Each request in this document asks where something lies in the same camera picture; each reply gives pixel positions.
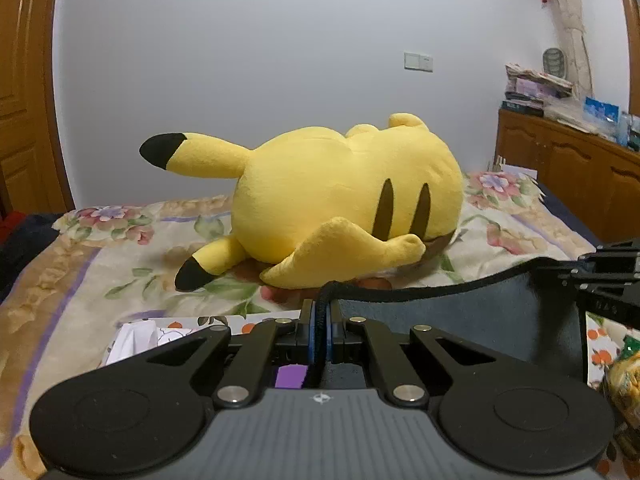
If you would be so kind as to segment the wooden sideboard cabinet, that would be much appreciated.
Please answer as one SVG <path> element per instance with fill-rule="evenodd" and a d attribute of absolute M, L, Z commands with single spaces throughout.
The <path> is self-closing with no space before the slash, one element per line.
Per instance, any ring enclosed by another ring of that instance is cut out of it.
<path fill-rule="evenodd" d="M 533 169 L 602 242 L 639 235 L 639 155 L 544 118 L 500 110 L 495 155 Z"/>

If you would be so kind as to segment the pink tissue box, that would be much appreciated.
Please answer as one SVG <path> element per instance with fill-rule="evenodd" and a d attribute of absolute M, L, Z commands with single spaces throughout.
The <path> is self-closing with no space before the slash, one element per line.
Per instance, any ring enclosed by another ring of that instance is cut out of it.
<path fill-rule="evenodd" d="M 179 322 L 171 322 L 167 326 L 160 326 L 154 320 L 124 324 L 107 346 L 101 366 L 131 358 L 193 332 L 193 328 Z"/>

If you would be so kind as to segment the dark blue bed sheet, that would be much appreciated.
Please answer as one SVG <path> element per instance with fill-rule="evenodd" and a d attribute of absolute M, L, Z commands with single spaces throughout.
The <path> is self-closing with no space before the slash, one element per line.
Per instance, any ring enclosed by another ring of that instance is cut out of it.
<path fill-rule="evenodd" d="M 537 183 L 540 189 L 541 201 L 544 206 L 556 218 L 562 220 L 572 231 L 578 233 L 582 238 L 588 240 L 593 246 L 598 246 L 601 241 L 590 231 L 584 222 L 580 221 L 548 188 L 541 182 Z"/>

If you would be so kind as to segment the white paper card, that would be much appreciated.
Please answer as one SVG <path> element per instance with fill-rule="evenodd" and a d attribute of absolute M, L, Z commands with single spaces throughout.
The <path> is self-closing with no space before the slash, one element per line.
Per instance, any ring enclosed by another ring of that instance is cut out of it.
<path fill-rule="evenodd" d="M 498 156 L 492 165 L 492 170 L 507 172 L 508 174 L 517 174 L 518 176 L 527 176 L 533 180 L 538 179 L 538 172 L 535 169 L 510 165 L 502 156 Z"/>

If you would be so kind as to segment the white wall switch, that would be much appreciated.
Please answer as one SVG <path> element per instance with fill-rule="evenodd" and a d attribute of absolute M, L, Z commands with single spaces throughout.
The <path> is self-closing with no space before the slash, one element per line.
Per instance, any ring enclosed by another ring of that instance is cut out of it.
<path fill-rule="evenodd" d="M 434 70 L 433 58 L 425 54 L 405 52 L 404 67 L 406 70 L 431 73 Z"/>

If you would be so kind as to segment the stack of papers and books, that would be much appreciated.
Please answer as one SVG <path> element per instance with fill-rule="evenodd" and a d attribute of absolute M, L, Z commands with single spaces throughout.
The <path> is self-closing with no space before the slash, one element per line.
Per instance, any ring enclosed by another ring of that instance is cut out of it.
<path fill-rule="evenodd" d="M 500 108 L 593 132 L 569 81 L 515 63 L 506 63 L 506 90 Z"/>

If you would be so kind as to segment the orange print white cloth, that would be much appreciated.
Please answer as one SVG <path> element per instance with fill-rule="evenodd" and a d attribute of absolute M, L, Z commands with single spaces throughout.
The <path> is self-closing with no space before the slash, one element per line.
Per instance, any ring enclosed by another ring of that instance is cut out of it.
<path fill-rule="evenodd" d="M 201 318 L 140 318 L 140 320 L 125 321 L 118 324 L 118 330 L 127 323 L 154 320 L 160 326 L 167 326 L 171 322 L 179 322 L 183 326 L 193 328 L 194 332 L 210 324 L 227 325 L 233 335 L 249 333 L 260 320 L 269 318 L 267 313 L 250 314 L 243 318 L 241 315 L 202 316 Z M 587 328 L 587 364 L 588 384 L 597 388 L 601 385 L 606 368 L 617 358 L 623 348 L 623 339 L 630 334 L 624 326 L 614 322 L 597 321 L 592 315 L 586 317 Z M 605 456 L 597 464 L 597 471 L 608 479 L 637 479 L 639 477 L 639 463 L 625 456 L 617 443 L 612 442 L 605 452 Z"/>

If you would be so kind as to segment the floral bed blanket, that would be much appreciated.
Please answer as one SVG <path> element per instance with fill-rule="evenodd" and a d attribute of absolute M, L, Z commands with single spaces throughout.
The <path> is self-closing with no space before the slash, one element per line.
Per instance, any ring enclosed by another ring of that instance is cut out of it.
<path fill-rule="evenodd" d="M 596 246 L 556 218 L 537 182 L 490 172 L 465 178 L 457 236 L 436 258 L 362 278 L 371 288 L 470 282 L 538 256 L 570 260 Z M 28 431 L 32 404 L 47 388 L 101 365 L 118 324 L 140 318 L 267 313 L 290 316 L 307 293 L 260 281 L 247 261 L 195 292 L 176 274 L 198 248 L 228 233 L 225 197 L 145 206 L 92 206 L 55 221 L 26 220 L 1 251 L 8 284 L 1 303 L 1 474 L 35 479 L 44 468 Z"/>

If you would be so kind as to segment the yellow Pikachu plush toy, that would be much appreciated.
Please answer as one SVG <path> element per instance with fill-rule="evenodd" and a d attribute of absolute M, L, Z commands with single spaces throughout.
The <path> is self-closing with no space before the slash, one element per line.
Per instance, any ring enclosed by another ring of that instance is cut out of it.
<path fill-rule="evenodd" d="M 151 165 L 186 177 L 231 179 L 231 231 L 186 260 L 175 286 L 192 292 L 247 259 L 262 281 L 318 288 L 411 266 L 441 252 L 463 204 L 462 171 L 447 144 L 408 113 L 386 128 L 305 127 L 244 148 L 195 132 L 151 136 Z"/>

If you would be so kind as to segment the blue picture box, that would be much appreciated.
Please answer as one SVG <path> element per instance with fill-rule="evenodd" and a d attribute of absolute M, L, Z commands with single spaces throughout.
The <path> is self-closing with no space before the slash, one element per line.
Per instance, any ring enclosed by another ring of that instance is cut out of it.
<path fill-rule="evenodd" d="M 584 102 L 584 112 L 594 121 L 600 133 L 614 136 L 620 114 L 620 108 L 617 105 L 587 96 Z"/>

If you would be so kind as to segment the small grey desk fan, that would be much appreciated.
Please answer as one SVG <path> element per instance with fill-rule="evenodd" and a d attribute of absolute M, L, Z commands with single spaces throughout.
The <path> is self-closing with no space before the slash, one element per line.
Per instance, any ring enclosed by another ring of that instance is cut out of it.
<path fill-rule="evenodd" d="M 564 79 L 566 77 L 566 61 L 565 54 L 560 48 L 548 48 L 542 54 L 542 66 L 544 72 L 556 77 Z"/>

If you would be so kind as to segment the green yellow chip bag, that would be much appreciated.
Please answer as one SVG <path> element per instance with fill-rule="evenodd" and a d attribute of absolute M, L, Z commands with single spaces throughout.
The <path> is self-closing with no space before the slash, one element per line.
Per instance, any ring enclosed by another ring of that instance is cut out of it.
<path fill-rule="evenodd" d="M 601 387 L 615 418 L 614 439 L 625 456 L 639 460 L 639 339 L 627 335 L 606 368 Z"/>

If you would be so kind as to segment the purple and grey towel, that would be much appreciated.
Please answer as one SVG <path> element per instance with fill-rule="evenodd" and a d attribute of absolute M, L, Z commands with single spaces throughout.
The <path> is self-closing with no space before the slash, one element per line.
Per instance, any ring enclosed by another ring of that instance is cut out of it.
<path fill-rule="evenodd" d="M 314 300 L 316 319 L 326 321 L 336 300 L 345 316 L 381 321 L 394 333 L 431 325 L 584 382 L 585 315 L 560 280 L 574 265 L 541 257 L 488 278 L 438 287 L 391 290 L 332 282 Z"/>

